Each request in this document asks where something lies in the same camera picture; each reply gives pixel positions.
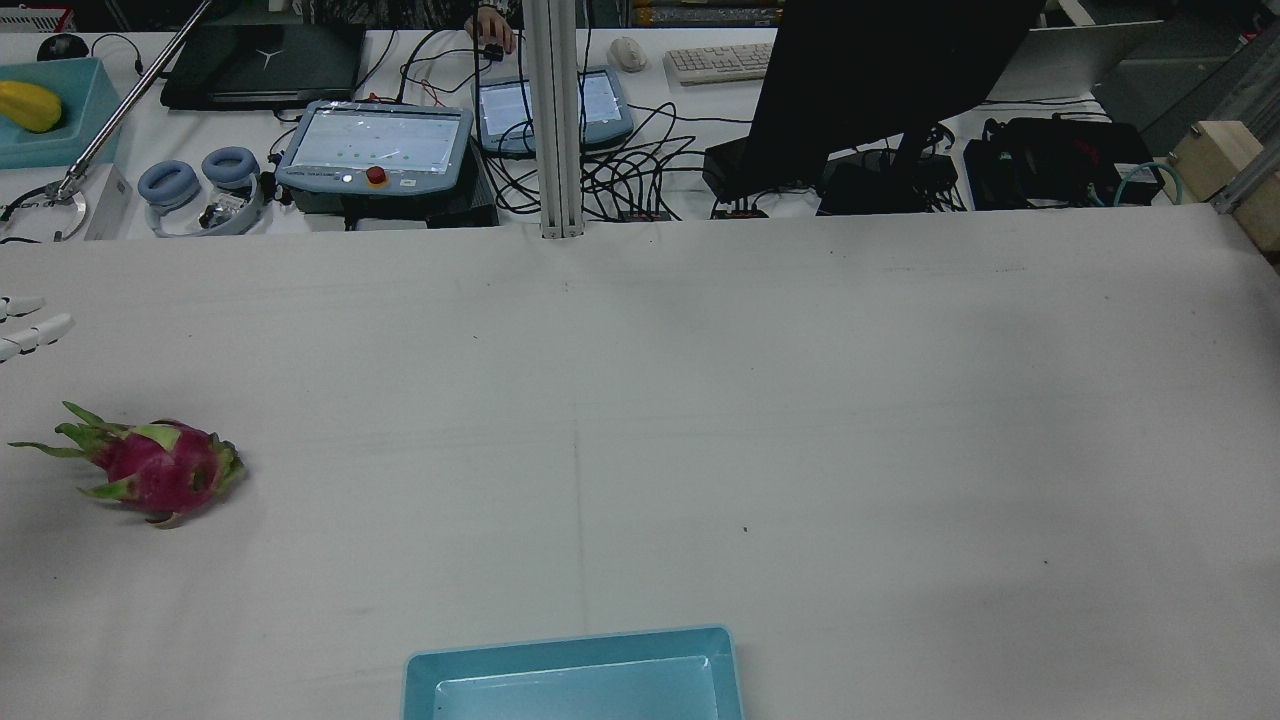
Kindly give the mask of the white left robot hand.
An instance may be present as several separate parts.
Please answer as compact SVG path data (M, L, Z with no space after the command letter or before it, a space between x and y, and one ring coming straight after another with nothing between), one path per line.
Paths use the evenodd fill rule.
M1 296L1 322L24 320L44 309L42 296L4 295ZM64 338L76 325L69 313L59 313L38 322L19 324L14 331L1 337L1 364L14 357L32 354L36 348L50 346Z

